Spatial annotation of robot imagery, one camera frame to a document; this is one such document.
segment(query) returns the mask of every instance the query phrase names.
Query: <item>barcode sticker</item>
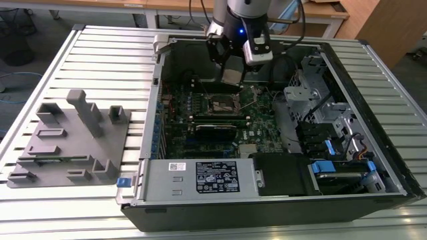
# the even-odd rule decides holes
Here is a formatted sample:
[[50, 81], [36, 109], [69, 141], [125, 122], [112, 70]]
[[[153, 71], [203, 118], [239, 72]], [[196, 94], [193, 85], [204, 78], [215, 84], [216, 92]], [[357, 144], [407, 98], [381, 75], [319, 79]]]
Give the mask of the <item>barcode sticker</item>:
[[169, 162], [168, 163], [169, 171], [185, 171], [185, 162]]
[[122, 4], [125, 7], [132, 7], [132, 8], [142, 8], [144, 6], [141, 4]]

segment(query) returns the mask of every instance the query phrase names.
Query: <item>motherboard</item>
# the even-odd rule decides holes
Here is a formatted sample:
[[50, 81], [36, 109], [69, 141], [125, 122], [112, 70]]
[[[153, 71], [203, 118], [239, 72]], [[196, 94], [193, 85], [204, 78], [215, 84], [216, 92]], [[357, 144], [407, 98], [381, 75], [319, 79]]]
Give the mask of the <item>motherboard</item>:
[[243, 83], [165, 83], [166, 159], [248, 158], [284, 151], [272, 110], [281, 92]]

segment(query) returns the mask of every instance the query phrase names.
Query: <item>wooden table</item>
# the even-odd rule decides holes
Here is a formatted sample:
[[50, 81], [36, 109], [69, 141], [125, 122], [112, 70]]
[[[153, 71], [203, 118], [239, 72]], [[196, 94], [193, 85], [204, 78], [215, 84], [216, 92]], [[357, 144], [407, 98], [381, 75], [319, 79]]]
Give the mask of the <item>wooden table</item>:
[[[212, 16], [213, 1], [204, 0], [207, 15]], [[158, 15], [189, 16], [188, 0], [0, 0], [0, 7], [62, 11], [144, 14], [148, 28], [158, 28]], [[191, 4], [192, 16], [204, 17], [200, 1]], [[324, 38], [333, 38], [348, 13], [336, 12], [328, 3], [304, 4], [305, 21], [325, 24]]]

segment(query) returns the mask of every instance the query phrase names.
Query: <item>aluminum extrusion table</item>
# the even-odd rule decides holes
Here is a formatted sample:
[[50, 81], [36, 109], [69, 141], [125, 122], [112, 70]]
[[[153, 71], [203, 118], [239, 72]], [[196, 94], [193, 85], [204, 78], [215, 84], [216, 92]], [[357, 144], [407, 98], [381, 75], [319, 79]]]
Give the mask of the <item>aluminum extrusion table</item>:
[[[425, 239], [427, 199], [344, 223], [144, 233], [120, 211], [114, 185], [6, 187], [8, 174], [37, 125], [36, 109], [40, 103], [53, 102], [61, 108], [70, 107], [65, 101], [69, 89], [84, 89], [88, 102], [94, 102], [98, 108], [121, 105], [132, 110], [120, 171], [136, 171], [154, 66], [152, 42], [157, 34], [203, 35], [200, 31], [101, 26], [72, 30], [0, 145], [0, 239]], [[272, 36], [272, 39], [296, 37]], [[368, 45], [356, 40], [327, 42], [417, 182], [427, 188], [425, 114]], [[130, 197], [133, 189], [121, 189], [122, 195]]]

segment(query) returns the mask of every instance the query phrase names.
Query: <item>gray carpet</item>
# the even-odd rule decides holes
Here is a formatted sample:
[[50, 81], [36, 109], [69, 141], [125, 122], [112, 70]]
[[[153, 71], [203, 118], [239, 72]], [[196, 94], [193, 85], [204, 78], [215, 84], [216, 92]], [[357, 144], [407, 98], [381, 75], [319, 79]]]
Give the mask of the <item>gray carpet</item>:
[[[61, 44], [69, 34], [74, 24], [134, 27], [134, 21], [130, 14], [100, 13], [100, 12], [74, 12], [60, 11], [60, 20], [53, 20], [48, 10], [33, 9], [32, 20], [37, 27], [37, 33], [26, 37], [28, 44], [34, 51], [34, 60], [32, 63], [20, 66], [6, 66], [0, 61], [0, 74], [4, 72], [36, 72], [42, 74], [54, 58]], [[195, 21], [207, 24], [203, 17], [195, 17]], [[160, 27], [169, 29], [200, 30], [200, 27], [189, 22], [189, 18], [182, 16], [173, 19], [176, 24], [168, 24], [165, 17], [160, 17]], [[417, 104], [427, 110], [427, 67], [411, 60], [405, 56], [393, 69], [393, 73], [403, 86], [417, 101]], [[29, 97], [37, 83], [38, 77], [32, 75], [12, 75], [0, 78], [6, 91], [0, 93], [0, 100], [20, 102]], [[24, 104], [5, 104], [0, 102], [0, 137], [4, 136], [13, 123], [13, 120]]]

